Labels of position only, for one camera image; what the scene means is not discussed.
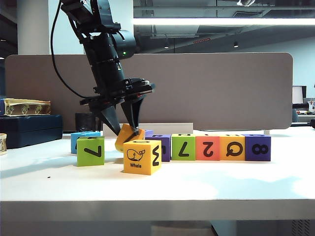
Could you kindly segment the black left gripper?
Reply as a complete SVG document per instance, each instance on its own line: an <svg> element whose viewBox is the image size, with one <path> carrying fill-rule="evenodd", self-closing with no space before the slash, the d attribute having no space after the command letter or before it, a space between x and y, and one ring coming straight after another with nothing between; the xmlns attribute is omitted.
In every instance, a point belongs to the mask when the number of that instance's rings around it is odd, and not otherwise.
<svg viewBox="0 0 315 236"><path fill-rule="evenodd" d="M99 95L85 98L80 105L88 105L90 110L100 110L102 121L118 135L121 128L116 114L115 105L122 103L125 117L135 135L139 133L139 113L145 94L151 93L155 85L127 86L109 93L108 96Z"/></svg>

